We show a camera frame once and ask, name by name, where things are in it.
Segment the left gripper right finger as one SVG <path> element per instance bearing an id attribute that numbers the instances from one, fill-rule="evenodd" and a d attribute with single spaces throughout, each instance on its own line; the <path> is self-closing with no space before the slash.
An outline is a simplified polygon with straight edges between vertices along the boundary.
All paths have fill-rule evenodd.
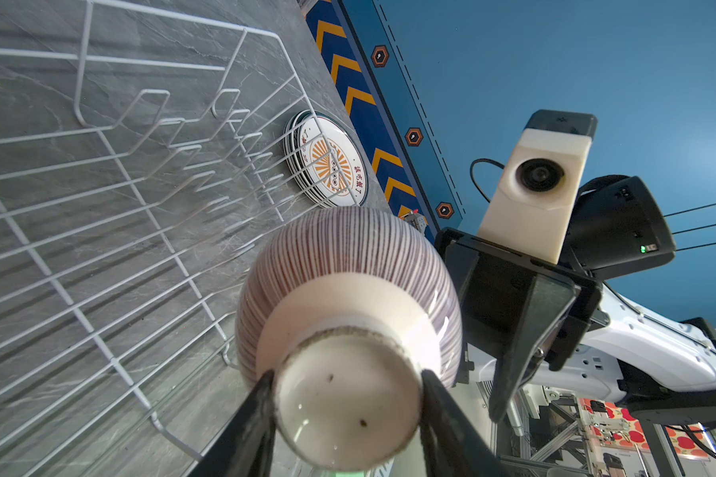
<path id="1" fill-rule="evenodd" d="M 427 477 L 507 477 L 469 419 L 430 370 L 421 373 L 420 437 Z"/>

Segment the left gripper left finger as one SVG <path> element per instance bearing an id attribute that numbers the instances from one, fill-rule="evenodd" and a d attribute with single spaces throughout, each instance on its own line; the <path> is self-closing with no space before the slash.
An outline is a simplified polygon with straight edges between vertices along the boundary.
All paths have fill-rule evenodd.
<path id="1" fill-rule="evenodd" d="M 268 370 L 188 476 L 270 476 L 275 441 L 274 371 Z"/>

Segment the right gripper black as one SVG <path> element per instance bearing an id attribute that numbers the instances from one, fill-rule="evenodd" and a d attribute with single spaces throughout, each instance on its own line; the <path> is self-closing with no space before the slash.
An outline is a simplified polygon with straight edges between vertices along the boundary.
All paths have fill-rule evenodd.
<path id="1" fill-rule="evenodd" d="M 495 359 L 488 410 L 498 423 L 527 370 L 565 367 L 591 328 L 602 284 L 453 228 L 438 234 L 435 248 L 459 296 L 469 361 L 475 351 Z"/>

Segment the clear upside-down glass bowl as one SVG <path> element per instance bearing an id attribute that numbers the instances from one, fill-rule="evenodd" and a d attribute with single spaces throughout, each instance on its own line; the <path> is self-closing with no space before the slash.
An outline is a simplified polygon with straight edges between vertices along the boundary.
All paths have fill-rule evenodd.
<path id="1" fill-rule="evenodd" d="M 276 232 L 244 284 L 236 337 L 245 382 L 274 375 L 276 425 L 292 451 L 358 472 L 413 438 L 425 371 L 455 383 L 463 324 L 453 280 L 422 234 L 345 207 Z"/>

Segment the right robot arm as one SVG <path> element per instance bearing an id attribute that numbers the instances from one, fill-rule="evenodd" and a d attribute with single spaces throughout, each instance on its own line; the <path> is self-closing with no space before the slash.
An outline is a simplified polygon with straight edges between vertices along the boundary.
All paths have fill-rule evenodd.
<path id="1" fill-rule="evenodd" d="M 674 256 L 665 220 L 644 182 L 608 175 L 581 187 L 559 264 L 447 229 L 436 247 L 463 310 L 475 359 L 459 374 L 492 381 L 502 419 L 527 384 L 610 401 L 657 425 L 716 427 L 716 332 L 702 318 L 675 322 L 604 283 L 616 271 Z"/>

